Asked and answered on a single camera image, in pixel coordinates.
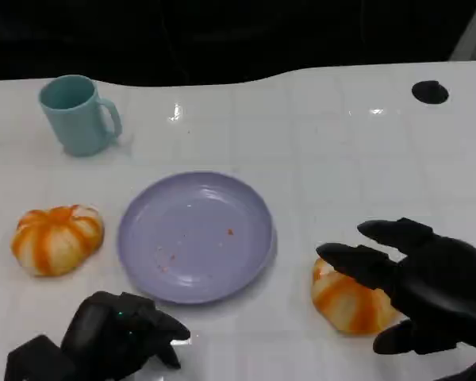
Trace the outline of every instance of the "purple plate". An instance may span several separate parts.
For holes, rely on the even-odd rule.
[[[247,184],[214,172],[182,173],[132,201],[121,219],[118,252],[147,294],[210,302],[246,286],[270,262],[274,225]]]

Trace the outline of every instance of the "table surface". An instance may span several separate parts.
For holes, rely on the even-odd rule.
[[[427,79],[449,90],[446,103],[411,95]],[[9,350],[39,333],[59,344],[89,294],[137,292],[117,258],[121,215],[149,184],[193,170],[252,185],[274,216],[278,255],[229,300],[159,302],[192,330],[177,347],[183,368],[152,361],[131,379],[429,381],[474,362],[463,346],[377,356],[372,338],[336,333],[309,290],[319,243],[377,247],[355,229],[369,218],[410,217],[476,244],[476,63],[316,68],[225,86],[99,83],[125,134],[87,159],[65,156],[56,142],[36,101],[46,82],[0,82],[0,379]],[[18,218],[73,203],[101,211],[104,245],[68,276],[29,277],[9,249]]]

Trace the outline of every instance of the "white table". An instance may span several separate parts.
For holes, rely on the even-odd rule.
[[[425,79],[445,85],[449,101],[418,102],[411,86]],[[86,296],[135,292],[115,248],[121,215],[150,183],[202,169],[243,179],[265,198],[278,255],[228,301],[160,302],[193,332],[177,347],[183,369],[153,362],[132,379],[429,381],[474,362],[472,348],[376,356],[371,338],[337,334],[309,289],[314,248],[374,246],[355,230],[369,218],[411,217],[476,244],[476,63],[319,68],[229,86],[100,83],[126,133],[89,159],[61,152],[36,101],[44,83],[0,82],[0,379],[9,350],[38,333],[59,344]],[[102,249],[69,276],[29,277],[9,249],[17,219],[72,203],[102,212]]]

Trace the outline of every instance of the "plate rim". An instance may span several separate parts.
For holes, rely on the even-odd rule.
[[[146,193],[150,192],[152,188],[158,187],[160,184],[171,181],[173,179],[176,179],[178,177],[183,177],[187,175],[215,175],[215,176],[221,176],[225,177],[227,179],[231,179],[232,181],[236,181],[240,183],[241,185],[245,186],[248,188],[264,205],[264,209],[267,213],[267,218],[268,221],[270,222],[271,225],[271,231],[270,231],[270,245],[267,251],[267,254],[264,256],[263,261],[255,268],[254,271],[251,271],[247,276],[244,277],[244,280],[242,282],[238,282],[236,286],[231,287],[230,289],[227,289],[224,292],[221,292],[217,295],[214,295],[209,298],[167,298],[163,297],[161,295],[157,295],[154,292],[151,292],[148,290],[149,287],[146,287],[144,282],[132,277],[130,275],[129,271],[129,266],[125,263],[124,256],[125,254],[123,253],[121,249],[121,243],[124,241],[123,235],[125,234],[125,219],[128,217],[128,215],[131,213],[132,206],[137,203],[137,200],[141,199]],[[217,171],[184,171],[184,172],[179,172],[175,173],[173,175],[168,175],[165,176],[154,183],[150,184],[146,188],[144,188],[137,196],[135,196],[132,201],[127,205],[127,208],[125,209],[125,212],[122,214],[121,219],[120,219],[120,224],[118,225],[118,233],[117,233],[117,239],[116,239],[116,245],[117,245],[117,254],[118,258],[120,260],[121,266],[125,270],[125,274],[127,275],[129,281],[131,284],[141,291],[142,293],[145,293],[146,295],[149,295],[153,298],[157,298],[159,300],[163,300],[165,302],[172,302],[175,304],[185,304],[185,305],[193,305],[193,304],[204,304],[204,303],[209,303],[209,302],[215,302],[218,300],[222,300],[224,298],[228,298],[238,291],[243,290],[246,286],[248,286],[254,279],[256,279],[258,276],[261,275],[261,273],[264,271],[264,269],[267,267],[267,265],[274,259],[274,257],[277,254],[277,248],[276,248],[276,242],[277,242],[277,229],[274,224],[274,219],[272,217],[272,214],[270,212],[270,208],[268,208],[268,205],[264,198],[257,192],[253,187],[248,185],[246,182],[244,182],[241,179],[237,179],[234,176],[227,175],[221,172]]]

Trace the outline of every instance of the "black hole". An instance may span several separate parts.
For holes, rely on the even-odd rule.
[[[446,88],[437,81],[418,82],[412,89],[414,98],[429,105],[440,105],[450,97]]]

